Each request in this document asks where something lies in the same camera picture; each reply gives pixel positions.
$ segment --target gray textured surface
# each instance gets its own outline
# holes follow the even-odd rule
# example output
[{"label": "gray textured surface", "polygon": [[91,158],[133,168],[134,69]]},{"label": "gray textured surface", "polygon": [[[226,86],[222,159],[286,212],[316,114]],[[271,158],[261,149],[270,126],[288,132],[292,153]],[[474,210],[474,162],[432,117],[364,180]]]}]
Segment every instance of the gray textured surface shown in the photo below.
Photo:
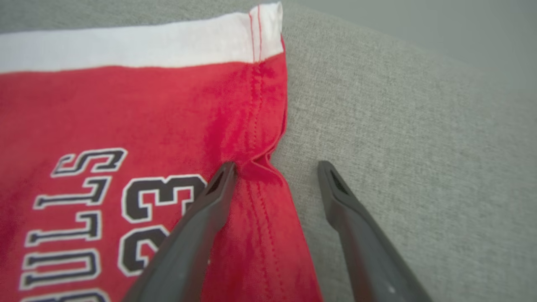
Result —
[{"label": "gray textured surface", "polygon": [[[0,2],[0,32],[159,24],[251,1]],[[536,301],[537,100],[284,2],[287,177],[326,301],[352,300],[316,162],[330,160],[435,301]]]}]

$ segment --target red fabric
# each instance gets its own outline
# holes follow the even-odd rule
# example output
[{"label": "red fabric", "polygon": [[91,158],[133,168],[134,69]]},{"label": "red fabric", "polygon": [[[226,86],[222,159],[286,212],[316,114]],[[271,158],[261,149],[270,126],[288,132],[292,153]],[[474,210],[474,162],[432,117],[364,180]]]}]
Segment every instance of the red fabric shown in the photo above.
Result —
[{"label": "red fabric", "polygon": [[[0,300],[100,289],[105,299],[120,301],[136,279],[118,265],[122,236],[160,225],[171,231],[181,216],[181,202],[156,206],[149,193],[142,200],[151,205],[152,218],[129,222],[122,215],[129,181],[193,174],[208,181],[226,161],[237,163],[240,177],[228,222],[213,245],[202,300],[321,300],[291,193],[269,162],[285,130],[286,82],[285,54],[256,64],[0,75]],[[106,162],[96,159],[78,175],[51,177],[63,155],[103,148],[128,152],[117,171],[92,173]],[[39,195],[89,193],[84,180],[103,175],[112,178],[101,204],[34,208]],[[191,198],[188,190],[177,194]],[[100,239],[25,246],[31,230],[83,227],[75,215],[89,210],[101,211]],[[93,279],[32,279],[84,268],[80,262],[23,268],[32,255],[81,249],[98,253],[100,273]],[[139,253],[154,252],[142,244]],[[33,288],[21,285],[28,273]]]}]

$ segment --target gray cushion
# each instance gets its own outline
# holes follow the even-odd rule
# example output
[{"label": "gray cushion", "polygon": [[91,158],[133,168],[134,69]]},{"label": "gray cushion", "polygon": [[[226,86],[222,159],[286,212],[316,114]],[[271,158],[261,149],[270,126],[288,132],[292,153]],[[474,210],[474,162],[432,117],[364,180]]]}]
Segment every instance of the gray cushion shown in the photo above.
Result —
[{"label": "gray cushion", "polygon": [[[234,0],[2,0],[0,32],[160,24]],[[536,301],[537,102],[461,63],[284,2],[286,176],[326,301],[351,301],[325,221],[330,160],[435,301]]]}]

